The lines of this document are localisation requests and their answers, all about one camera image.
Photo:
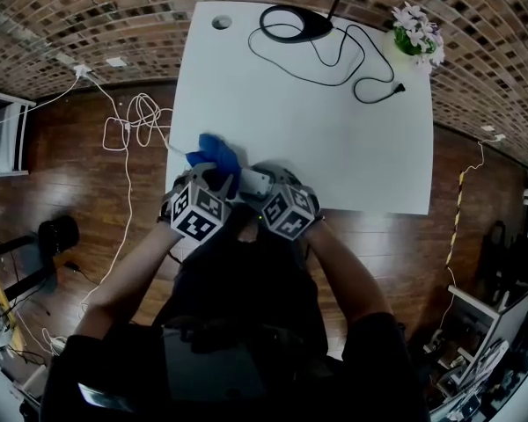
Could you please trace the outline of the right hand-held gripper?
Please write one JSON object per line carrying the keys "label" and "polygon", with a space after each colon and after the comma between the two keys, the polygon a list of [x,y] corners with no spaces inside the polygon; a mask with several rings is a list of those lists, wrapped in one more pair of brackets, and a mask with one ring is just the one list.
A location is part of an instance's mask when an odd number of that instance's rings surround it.
{"label": "right hand-held gripper", "polygon": [[316,220],[319,201],[309,186],[295,185],[294,175],[280,164],[260,162],[251,169],[268,175],[272,181],[268,196],[239,193],[239,198],[253,210],[260,210],[266,228],[290,241],[301,236]]}

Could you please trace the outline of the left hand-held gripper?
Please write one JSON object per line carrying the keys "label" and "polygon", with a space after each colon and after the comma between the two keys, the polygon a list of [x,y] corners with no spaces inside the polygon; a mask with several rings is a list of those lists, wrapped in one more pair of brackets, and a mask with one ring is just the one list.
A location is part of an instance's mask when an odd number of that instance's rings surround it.
{"label": "left hand-held gripper", "polygon": [[231,212],[226,200],[234,200],[239,187],[235,174],[229,174],[218,187],[217,173],[216,164],[207,162],[179,175],[163,198],[159,220],[198,244],[208,241],[224,226]]}

